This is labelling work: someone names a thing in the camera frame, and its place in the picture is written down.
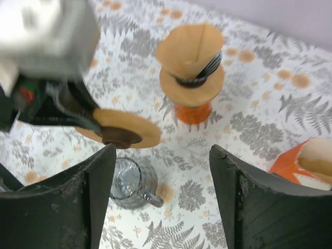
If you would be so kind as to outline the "orange glass carafe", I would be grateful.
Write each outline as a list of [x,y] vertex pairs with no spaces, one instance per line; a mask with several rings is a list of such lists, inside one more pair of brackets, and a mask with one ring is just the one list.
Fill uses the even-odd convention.
[[198,125],[206,121],[212,111],[212,104],[206,103],[198,107],[174,105],[177,118],[187,125]]

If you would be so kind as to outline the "grey glass carafe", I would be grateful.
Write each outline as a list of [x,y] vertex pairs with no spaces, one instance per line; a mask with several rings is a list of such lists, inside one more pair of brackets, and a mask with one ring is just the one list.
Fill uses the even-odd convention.
[[155,169],[131,158],[117,158],[110,199],[119,207],[133,210],[146,204],[161,208],[164,204],[157,194],[158,177]]

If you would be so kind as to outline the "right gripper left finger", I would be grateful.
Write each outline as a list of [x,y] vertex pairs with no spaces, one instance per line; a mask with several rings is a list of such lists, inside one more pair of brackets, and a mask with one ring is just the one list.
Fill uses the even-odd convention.
[[109,144],[28,186],[1,167],[1,248],[98,248],[115,161]]

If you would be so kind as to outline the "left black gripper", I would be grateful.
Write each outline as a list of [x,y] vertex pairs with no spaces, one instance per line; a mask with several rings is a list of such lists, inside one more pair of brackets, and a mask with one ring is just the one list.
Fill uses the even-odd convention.
[[80,127],[100,132],[101,125],[93,117],[97,108],[83,79],[19,75],[9,96],[1,91],[1,131],[9,132],[19,120],[36,126]]

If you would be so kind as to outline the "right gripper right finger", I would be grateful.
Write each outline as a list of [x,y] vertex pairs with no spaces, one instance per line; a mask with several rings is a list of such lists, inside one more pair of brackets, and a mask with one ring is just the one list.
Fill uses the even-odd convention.
[[219,145],[210,170],[228,248],[331,248],[331,192],[265,172]]

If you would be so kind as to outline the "brown paper coffee filter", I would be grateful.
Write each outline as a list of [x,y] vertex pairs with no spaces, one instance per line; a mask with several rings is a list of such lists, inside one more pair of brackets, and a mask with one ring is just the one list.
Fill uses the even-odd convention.
[[174,28],[157,46],[156,57],[171,75],[194,79],[223,45],[223,34],[215,26],[208,23],[184,24]]

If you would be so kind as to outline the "blue glass dripper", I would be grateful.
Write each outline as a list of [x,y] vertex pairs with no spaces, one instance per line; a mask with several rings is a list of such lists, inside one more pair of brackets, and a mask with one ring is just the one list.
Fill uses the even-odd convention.
[[207,64],[207,66],[194,79],[179,78],[171,75],[178,84],[185,88],[197,88],[205,84],[206,80],[212,75],[220,66],[222,60],[222,51],[215,55],[215,57]]

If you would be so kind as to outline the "orange coffee filter box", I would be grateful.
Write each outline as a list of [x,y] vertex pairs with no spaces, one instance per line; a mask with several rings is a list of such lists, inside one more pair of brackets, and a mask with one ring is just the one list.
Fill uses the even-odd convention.
[[331,190],[331,139],[313,137],[280,154],[269,173],[298,185]]

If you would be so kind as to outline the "wooden ring dripper stand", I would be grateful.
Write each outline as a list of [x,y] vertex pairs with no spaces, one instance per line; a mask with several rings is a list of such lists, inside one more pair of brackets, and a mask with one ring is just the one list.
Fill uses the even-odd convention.
[[198,107],[212,101],[222,90],[224,80],[225,71],[222,66],[219,66],[203,85],[196,88],[181,86],[163,68],[159,74],[160,87],[164,94],[173,102],[187,107]]

